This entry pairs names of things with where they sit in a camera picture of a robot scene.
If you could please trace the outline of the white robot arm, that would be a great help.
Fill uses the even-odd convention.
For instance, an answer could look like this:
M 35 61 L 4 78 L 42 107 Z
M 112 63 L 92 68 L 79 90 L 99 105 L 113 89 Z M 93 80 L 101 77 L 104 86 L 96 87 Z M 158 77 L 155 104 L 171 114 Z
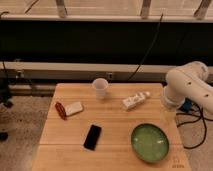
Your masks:
M 168 110 L 176 110 L 188 98 L 213 114 L 213 87 L 206 83 L 208 76 L 208 67 L 200 61 L 172 68 L 165 77 L 162 104 Z

